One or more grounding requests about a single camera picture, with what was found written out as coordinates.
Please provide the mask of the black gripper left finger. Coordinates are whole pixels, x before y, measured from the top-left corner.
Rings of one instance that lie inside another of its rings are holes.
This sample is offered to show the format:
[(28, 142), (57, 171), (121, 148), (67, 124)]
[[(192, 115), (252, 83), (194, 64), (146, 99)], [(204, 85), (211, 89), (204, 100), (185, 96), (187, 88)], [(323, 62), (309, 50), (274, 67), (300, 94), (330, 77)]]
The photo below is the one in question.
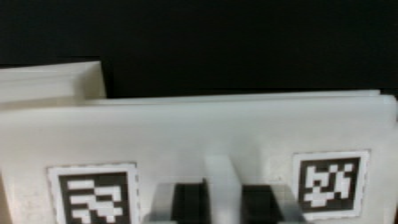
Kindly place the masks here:
[(162, 183), (156, 187), (151, 224), (210, 224), (208, 183)]

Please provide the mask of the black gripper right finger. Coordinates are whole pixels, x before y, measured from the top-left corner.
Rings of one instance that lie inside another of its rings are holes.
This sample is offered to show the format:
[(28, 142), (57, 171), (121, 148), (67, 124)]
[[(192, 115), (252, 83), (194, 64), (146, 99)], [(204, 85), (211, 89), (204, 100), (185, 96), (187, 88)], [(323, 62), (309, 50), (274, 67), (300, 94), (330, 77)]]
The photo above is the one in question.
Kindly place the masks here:
[(293, 192), (284, 184), (245, 185), (242, 224), (306, 224)]

